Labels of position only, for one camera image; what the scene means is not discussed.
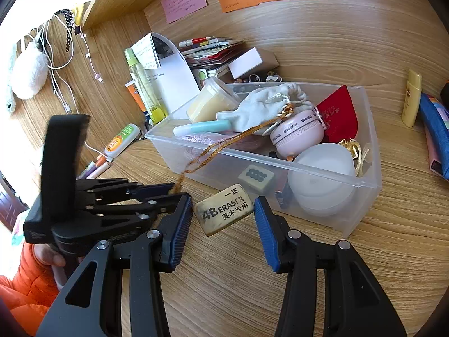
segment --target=white box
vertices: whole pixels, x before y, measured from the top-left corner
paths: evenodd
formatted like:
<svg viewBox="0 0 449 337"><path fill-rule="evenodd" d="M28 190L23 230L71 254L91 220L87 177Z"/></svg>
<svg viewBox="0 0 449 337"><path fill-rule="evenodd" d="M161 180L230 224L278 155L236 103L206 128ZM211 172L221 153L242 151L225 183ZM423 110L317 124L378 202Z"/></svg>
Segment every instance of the white box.
<svg viewBox="0 0 449 337"><path fill-rule="evenodd" d="M280 83L263 82L234 83L228 86L237 95L243 97L255 89L278 85ZM300 83L300 85L301 89L307 93L307 96L315 105L340 87L324 83ZM210 163L198 171L188 174L187 177L217 190L224 190L231 185L240 183L251 200L254 201L257 196L264 195L271 209L332 227L341 231L343 238L346 238L368 212L382 187L379 146L368 96L363 87L348 87L347 89L349 95L351 95L358 120L358 132L355 139L362 148L367 145L371 146L372 162L371 164L364 164L362 177L343 175L333 171L230 148L220 151ZM145 138L152 141L168 167L176 173L181 173L187 163L207 147L205 144L173 138L174 127L190 123L187 116L187 108L190 104L191 101L187 102L145 134ZM263 167L265 171L273 173L274 181L272 183L286 181L285 179L289 172L306 173L318 178L338 181L345 186L349 185L354 189L353 196L344 208L328 217L308 213L294 199L289 204L284 204L281 208L275 194L275 191L278 189L276 186L270 185L260 191L255 191L247 183L239 180L239 175L250 165Z"/></svg>
<svg viewBox="0 0 449 337"><path fill-rule="evenodd" d="M229 63L234 78L248 77L260 71L270 71L279 66L273 52L254 47Z"/></svg>

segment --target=pink round case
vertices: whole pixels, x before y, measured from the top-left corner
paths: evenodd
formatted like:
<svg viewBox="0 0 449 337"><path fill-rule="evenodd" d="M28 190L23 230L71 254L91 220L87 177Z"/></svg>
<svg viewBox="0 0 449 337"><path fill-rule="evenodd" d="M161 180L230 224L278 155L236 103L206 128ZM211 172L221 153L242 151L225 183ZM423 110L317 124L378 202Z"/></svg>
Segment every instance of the pink round case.
<svg viewBox="0 0 449 337"><path fill-rule="evenodd" d="M321 143L324 128L313 110L305 110L282 122L270 134L278 153L287 158L297 156L313 145Z"/></svg>

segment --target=clear plastic bin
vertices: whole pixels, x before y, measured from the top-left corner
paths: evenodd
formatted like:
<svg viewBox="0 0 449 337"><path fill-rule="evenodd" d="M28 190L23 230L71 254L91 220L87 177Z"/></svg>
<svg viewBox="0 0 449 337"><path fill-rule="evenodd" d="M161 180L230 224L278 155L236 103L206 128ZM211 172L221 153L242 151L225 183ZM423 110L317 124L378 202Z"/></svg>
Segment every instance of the clear plastic bin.
<svg viewBox="0 0 449 337"><path fill-rule="evenodd" d="M236 94L244 97L259 87L277 86L279 84L235 83L229 86L232 87ZM339 88L336 85L322 83L299 84L314 104L320 103ZM341 231L343 237L349 236L363 216L368 212L379 194L382 187L382 176L380 172L379 146L366 91L363 87L348 87L348 90L358 119L358 133L355 139L360 142L362 148L366 145L370 145L371 147L371 164L364 164L364 175L362 177L347 176L268 157L268 152L274 149L274 146L272 146L271 141L267 138L266 146L258 151L260 154L226 148L205 167L197 170L193 174L187 175L188 178L218 190L224 190L231 185L240 183L253 200L257 196L265 196L273 210L332 227ZM186 142L173 138L174 127L190 123L186 111L192 100L170 114L145 134L145 138L152 141L165 163L175 173L181 173L185 169L186 164L206 148L205 145L199 143ZM253 187L239 180L239 176L250 165L261 167L274 174L270 186L256 191ZM292 193L289 193L289 186L284 187L287 181L287 175L292 171L334 180L341 183L342 186L347 187L349 185L353 187L354 191L347 204L339 209L337 213L330 216L311 214L300 207ZM284 202L278 200L277 196L279 194L275 194L276 191L282 191Z"/></svg>

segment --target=blue pencil case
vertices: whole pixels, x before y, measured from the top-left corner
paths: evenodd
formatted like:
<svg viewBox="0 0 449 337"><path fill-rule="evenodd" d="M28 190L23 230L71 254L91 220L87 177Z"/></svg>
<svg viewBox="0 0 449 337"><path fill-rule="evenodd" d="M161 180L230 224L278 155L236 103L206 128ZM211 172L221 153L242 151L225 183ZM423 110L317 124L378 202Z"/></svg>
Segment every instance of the blue pencil case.
<svg viewBox="0 0 449 337"><path fill-rule="evenodd" d="M449 113L434 97L422 93L419 111L435 144L442 166L442 175L449 180Z"/></svg>

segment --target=red pen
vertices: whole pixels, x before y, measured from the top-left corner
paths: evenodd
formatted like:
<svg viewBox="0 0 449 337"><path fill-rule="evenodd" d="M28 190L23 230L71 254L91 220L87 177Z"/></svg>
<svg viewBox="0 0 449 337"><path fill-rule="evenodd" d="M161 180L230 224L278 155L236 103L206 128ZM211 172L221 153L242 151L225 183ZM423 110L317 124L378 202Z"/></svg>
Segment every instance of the red pen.
<svg viewBox="0 0 449 337"><path fill-rule="evenodd" d="M214 39L215 37L205 37L205 38L193 38L189 40L185 40L179 43L179 48L190 47L197 43L205 42L206 40Z"/></svg>

